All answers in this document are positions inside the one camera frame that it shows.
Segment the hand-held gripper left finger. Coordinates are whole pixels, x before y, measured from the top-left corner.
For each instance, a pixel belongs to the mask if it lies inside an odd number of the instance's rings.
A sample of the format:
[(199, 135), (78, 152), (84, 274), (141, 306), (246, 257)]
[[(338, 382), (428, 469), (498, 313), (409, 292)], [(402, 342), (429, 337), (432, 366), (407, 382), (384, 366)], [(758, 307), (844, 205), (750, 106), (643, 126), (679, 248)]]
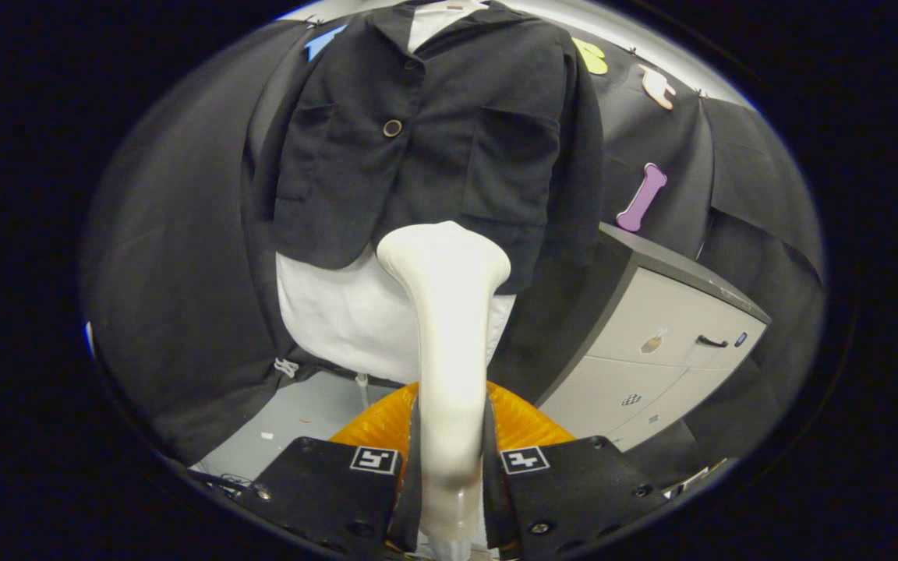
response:
[(410, 384), (331, 439), (296, 438), (238, 504), (338, 556), (414, 552), (422, 514), (417, 397)]

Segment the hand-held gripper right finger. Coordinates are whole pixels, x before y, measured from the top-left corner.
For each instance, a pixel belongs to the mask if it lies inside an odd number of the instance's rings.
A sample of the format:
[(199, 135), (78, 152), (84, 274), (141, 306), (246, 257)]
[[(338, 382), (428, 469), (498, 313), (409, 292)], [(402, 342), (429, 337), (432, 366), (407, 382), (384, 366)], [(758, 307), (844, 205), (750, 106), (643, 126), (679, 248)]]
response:
[(486, 542), (504, 556), (567, 556), (667, 502), (659, 484), (608, 438), (576, 438), (489, 383), (483, 422)]

